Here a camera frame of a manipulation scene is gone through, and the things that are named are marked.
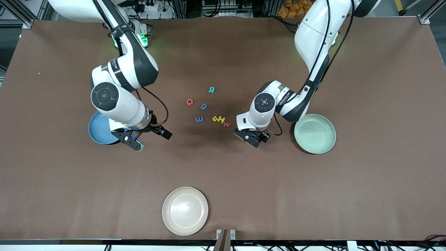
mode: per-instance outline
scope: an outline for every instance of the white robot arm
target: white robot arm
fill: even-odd
[[[131,93],[155,82],[158,65],[140,44],[125,12],[111,0],[63,2],[50,0],[56,11],[75,21],[104,22],[120,50],[119,57],[96,67],[91,73],[91,102],[109,118],[111,133],[137,151],[144,149],[137,140],[143,132],[152,131],[170,139],[172,134],[161,126],[166,120],[158,123],[153,112]],[[71,5],[71,11],[62,8],[67,5]]]
[[[298,93],[279,81],[265,83],[258,91],[248,112],[237,116],[234,134],[258,148],[267,142],[265,130],[274,113],[289,122],[299,121],[305,114],[314,92],[321,85],[330,65],[328,50],[352,8],[353,15],[363,17],[378,6],[380,0],[316,0],[297,28],[294,44],[309,76]]]

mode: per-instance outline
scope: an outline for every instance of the plate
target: plate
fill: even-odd
[[[305,151],[322,154],[335,145],[336,130],[326,117],[307,114],[296,123],[294,137]]]
[[[108,145],[119,141],[110,131],[108,117],[99,111],[91,117],[90,123],[88,123],[88,133],[91,139],[99,144]]]
[[[206,223],[208,205],[197,189],[182,187],[171,192],[163,204],[163,221],[174,234],[195,234]]]

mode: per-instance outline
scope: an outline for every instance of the table surface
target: table surface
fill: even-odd
[[[322,155],[301,151],[282,118],[284,135],[260,149],[233,134],[262,84],[277,79],[297,91],[308,75],[293,34],[258,18],[158,21],[148,50],[160,74],[149,88],[169,107],[172,138],[144,134],[143,152],[94,143],[90,72],[118,55],[107,33],[64,21],[23,31],[0,90],[0,238],[203,239],[227,228],[239,239],[411,240],[446,232],[446,70],[416,18],[355,19],[308,111],[336,128],[336,145]],[[163,107],[141,96],[163,118]],[[203,192],[210,208],[205,226],[186,237],[161,217],[164,199],[182,186]]]

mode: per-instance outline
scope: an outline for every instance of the green plate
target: green plate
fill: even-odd
[[[333,124],[324,116],[307,114],[294,127],[297,143],[307,152],[322,154],[328,152],[336,142]]]

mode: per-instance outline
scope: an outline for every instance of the blue plate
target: blue plate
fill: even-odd
[[[90,123],[88,124],[88,133],[91,139],[99,144],[109,145],[119,141],[110,131],[108,117],[99,111],[91,117]]]

